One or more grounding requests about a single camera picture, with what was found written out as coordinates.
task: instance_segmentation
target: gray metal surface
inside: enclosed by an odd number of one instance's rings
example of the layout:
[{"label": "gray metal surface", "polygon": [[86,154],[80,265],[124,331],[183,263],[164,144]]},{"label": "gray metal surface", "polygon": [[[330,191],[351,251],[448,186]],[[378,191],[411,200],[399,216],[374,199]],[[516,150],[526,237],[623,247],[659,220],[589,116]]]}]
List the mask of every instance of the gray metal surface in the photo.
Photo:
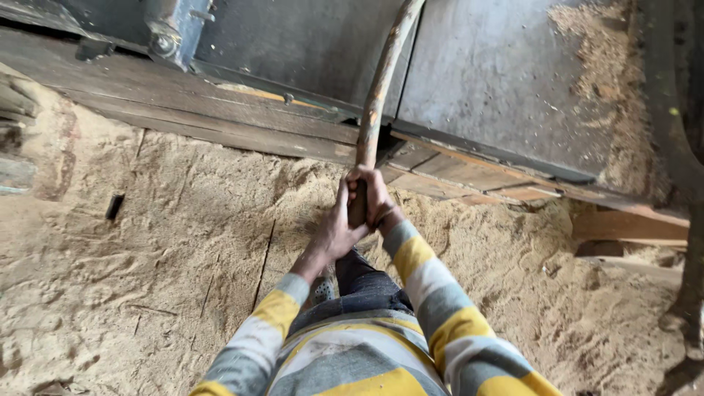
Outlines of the gray metal surface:
[{"label": "gray metal surface", "polygon": [[[231,76],[241,73],[293,87],[297,99],[310,92],[361,111],[402,3],[215,0],[216,22],[204,27],[196,59],[230,69]],[[414,35],[415,28],[398,61],[385,115],[396,115]]]},{"label": "gray metal surface", "polygon": [[394,127],[573,182],[593,180],[612,131],[582,123],[611,109],[570,93],[582,73],[579,39],[557,33],[547,15],[555,4],[581,2],[429,1]]}]

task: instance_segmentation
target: sawdust-covered floor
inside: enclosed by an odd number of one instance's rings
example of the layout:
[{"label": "sawdust-covered floor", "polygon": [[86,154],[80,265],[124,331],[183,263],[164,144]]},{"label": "sawdust-covered floor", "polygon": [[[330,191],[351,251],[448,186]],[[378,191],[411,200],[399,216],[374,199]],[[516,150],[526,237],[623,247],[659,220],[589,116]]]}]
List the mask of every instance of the sawdust-covered floor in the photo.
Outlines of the sawdust-covered floor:
[{"label": "sawdust-covered floor", "polygon": [[[44,111],[20,149],[39,169],[33,190],[0,197],[0,393],[59,381],[185,395],[293,263],[344,169],[133,128],[37,89]],[[110,222],[114,193],[126,198]],[[496,332],[566,395],[652,394],[683,357],[657,327],[675,286],[574,259],[570,201],[391,194]],[[362,248],[393,272],[380,245]]]}]

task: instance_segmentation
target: rusty handle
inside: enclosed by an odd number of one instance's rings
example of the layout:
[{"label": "rusty handle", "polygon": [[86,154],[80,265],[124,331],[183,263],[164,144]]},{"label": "rusty handle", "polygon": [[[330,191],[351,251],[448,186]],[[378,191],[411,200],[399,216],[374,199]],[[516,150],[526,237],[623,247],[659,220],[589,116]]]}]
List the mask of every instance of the rusty handle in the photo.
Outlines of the rusty handle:
[{"label": "rusty handle", "polygon": [[[356,164],[366,165],[373,168],[377,162],[377,143],[379,142],[379,127],[382,124],[382,113],[386,94],[389,92],[391,78],[394,76],[396,62],[401,55],[403,43],[410,29],[415,23],[415,19],[420,13],[425,0],[406,0],[403,2],[391,32],[384,44],[382,56],[374,74],[372,88],[367,94],[362,113],[362,124],[360,125],[359,138],[357,139],[357,159]],[[358,227],[364,224],[367,215],[367,183],[359,180],[357,186],[357,197],[351,202],[347,209],[349,224]]]}]

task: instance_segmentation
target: person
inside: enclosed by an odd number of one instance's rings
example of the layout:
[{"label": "person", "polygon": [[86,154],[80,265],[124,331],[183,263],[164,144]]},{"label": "person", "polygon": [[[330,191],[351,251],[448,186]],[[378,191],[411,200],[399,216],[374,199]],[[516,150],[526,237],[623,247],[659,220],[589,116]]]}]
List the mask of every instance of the person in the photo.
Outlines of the person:
[{"label": "person", "polygon": [[[366,224],[347,206],[367,183]],[[404,289],[354,245],[371,230]],[[341,297],[299,313],[335,261]],[[290,272],[242,323],[191,396],[559,395],[496,337],[450,271],[391,200],[379,171],[358,166]]]}]

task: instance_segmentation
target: metal bracket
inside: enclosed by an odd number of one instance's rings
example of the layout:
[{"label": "metal bracket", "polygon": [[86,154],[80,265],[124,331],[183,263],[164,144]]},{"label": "metal bracket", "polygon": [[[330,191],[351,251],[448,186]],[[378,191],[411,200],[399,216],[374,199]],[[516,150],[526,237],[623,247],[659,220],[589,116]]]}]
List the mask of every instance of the metal bracket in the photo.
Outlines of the metal bracket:
[{"label": "metal bracket", "polygon": [[188,71],[196,53],[211,0],[147,0],[144,22],[151,31],[149,56],[157,63]]}]

